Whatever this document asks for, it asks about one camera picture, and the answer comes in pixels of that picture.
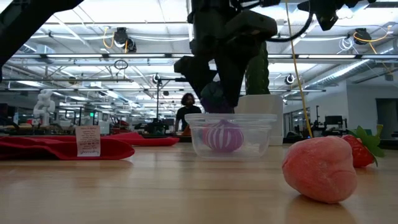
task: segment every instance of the wooden table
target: wooden table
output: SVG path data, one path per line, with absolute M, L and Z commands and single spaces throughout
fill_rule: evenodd
M 287 147 L 254 162 L 200 159 L 188 143 L 136 149 L 125 161 L 0 162 L 0 223 L 398 223 L 398 151 L 325 205 L 285 183 Z

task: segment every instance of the purple ball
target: purple ball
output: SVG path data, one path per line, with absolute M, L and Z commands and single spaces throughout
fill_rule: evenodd
M 226 120 L 205 129 L 203 142 L 215 152 L 233 152 L 243 145 L 240 127 Z

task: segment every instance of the clear plastic bowl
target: clear plastic bowl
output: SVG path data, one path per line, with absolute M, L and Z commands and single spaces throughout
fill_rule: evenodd
M 187 114 L 195 152 L 211 159 L 252 159 L 266 152 L 275 114 Z

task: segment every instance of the red cloth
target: red cloth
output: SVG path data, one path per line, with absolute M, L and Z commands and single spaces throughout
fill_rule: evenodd
M 99 157 L 78 157 L 76 139 L 0 138 L 0 159 L 47 159 L 55 156 L 62 160 L 118 160 L 134 153 L 135 150 L 128 143 L 115 139 L 101 139 Z
M 36 138 L 57 139 L 61 141 L 76 141 L 75 136 L 46 136 Z M 179 138 L 144 139 L 144 137 L 142 137 L 138 133 L 115 134 L 111 136 L 101 137 L 101 139 L 115 139 L 126 142 L 132 146 L 173 146 L 180 140 Z
M 0 138 L 0 160 L 45 159 L 62 160 L 118 160 L 130 157 L 135 146 L 173 146 L 178 138 L 144 139 L 137 133 L 101 137 L 101 156 L 77 157 L 75 136 L 43 136 L 34 138 Z

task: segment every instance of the black shirt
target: black shirt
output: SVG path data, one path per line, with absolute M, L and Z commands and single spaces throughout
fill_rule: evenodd
M 188 126 L 188 123 L 185 121 L 185 115 L 186 114 L 191 114 L 191 113 L 201 113 L 201 110 L 197 106 L 191 106 L 189 108 L 184 106 L 183 108 L 180 108 L 177 111 L 176 119 L 182 121 L 182 131 L 184 131 L 185 128 Z

